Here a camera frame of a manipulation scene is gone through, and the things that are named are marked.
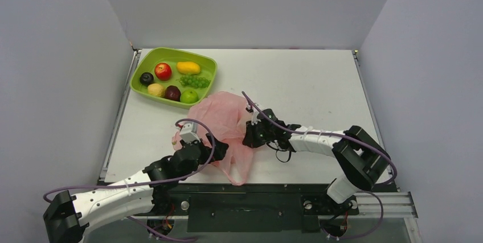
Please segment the pink plastic bag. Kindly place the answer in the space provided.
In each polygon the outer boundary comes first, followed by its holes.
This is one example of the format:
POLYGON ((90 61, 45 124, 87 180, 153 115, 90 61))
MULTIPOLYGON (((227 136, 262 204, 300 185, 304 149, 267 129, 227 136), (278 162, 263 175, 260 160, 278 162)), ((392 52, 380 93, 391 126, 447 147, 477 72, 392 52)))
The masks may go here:
POLYGON ((225 174, 231 184, 244 185, 252 167, 255 150, 243 145, 246 123, 252 114, 246 110, 247 100, 237 94, 216 92, 189 109, 187 118, 205 124, 214 137, 228 144, 226 156, 211 163, 225 174))

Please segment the green fake lime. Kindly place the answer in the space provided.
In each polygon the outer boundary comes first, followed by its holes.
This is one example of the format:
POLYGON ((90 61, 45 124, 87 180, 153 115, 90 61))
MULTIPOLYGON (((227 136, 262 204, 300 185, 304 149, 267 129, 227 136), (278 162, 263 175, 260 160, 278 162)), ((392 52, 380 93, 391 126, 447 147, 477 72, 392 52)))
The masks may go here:
POLYGON ((186 89, 180 95, 179 101, 184 104, 194 104, 199 100, 199 95, 193 89, 186 89))

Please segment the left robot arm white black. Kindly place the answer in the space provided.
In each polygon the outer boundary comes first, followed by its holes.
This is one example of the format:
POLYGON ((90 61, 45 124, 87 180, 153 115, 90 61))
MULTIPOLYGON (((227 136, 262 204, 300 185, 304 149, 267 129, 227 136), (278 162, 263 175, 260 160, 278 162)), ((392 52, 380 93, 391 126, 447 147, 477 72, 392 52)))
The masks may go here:
POLYGON ((217 139, 209 143, 182 142, 172 156, 107 186, 86 187, 85 192, 76 194, 58 190, 43 214, 49 241, 80 242, 88 232, 121 218, 151 211, 166 213, 168 190, 209 163, 224 159, 229 145, 217 139))

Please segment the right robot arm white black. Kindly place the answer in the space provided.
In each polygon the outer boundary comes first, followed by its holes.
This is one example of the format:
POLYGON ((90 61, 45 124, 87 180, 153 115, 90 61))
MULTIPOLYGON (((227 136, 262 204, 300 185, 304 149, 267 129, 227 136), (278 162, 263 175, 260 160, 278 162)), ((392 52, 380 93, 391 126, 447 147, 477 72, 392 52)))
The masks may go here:
POLYGON ((391 159, 384 149, 361 127, 343 131, 315 130, 299 124, 285 124, 272 109, 258 111, 246 107, 252 115, 246 123, 243 145, 250 148, 269 146, 289 154, 304 151, 336 159, 343 174, 330 183, 321 198, 323 209, 335 213, 358 191, 371 191, 391 159))

